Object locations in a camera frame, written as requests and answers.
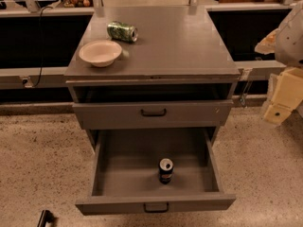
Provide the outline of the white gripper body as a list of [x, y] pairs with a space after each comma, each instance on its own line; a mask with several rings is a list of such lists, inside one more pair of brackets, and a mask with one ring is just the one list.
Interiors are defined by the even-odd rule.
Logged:
[[268, 100], [290, 112], [296, 109], [303, 101], [303, 69], [288, 67], [279, 75], [271, 74]]

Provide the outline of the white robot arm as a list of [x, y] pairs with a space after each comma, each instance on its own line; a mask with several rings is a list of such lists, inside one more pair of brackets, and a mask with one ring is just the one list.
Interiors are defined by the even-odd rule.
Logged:
[[275, 54], [286, 68], [271, 75], [267, 99], [262, 106], [262, 120], [279, 126], [303, 101], [303, 1], [295, 4], [278, 28], [256, 46], [259, 54]]

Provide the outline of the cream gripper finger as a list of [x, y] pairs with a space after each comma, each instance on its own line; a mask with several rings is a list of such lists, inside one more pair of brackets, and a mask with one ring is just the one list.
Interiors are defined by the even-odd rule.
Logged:
[[265, 108], [262, 118], [268, 123], [281, 125], [291, 115], [291, 113], [292, 112], [287, 109], [269, 104]]

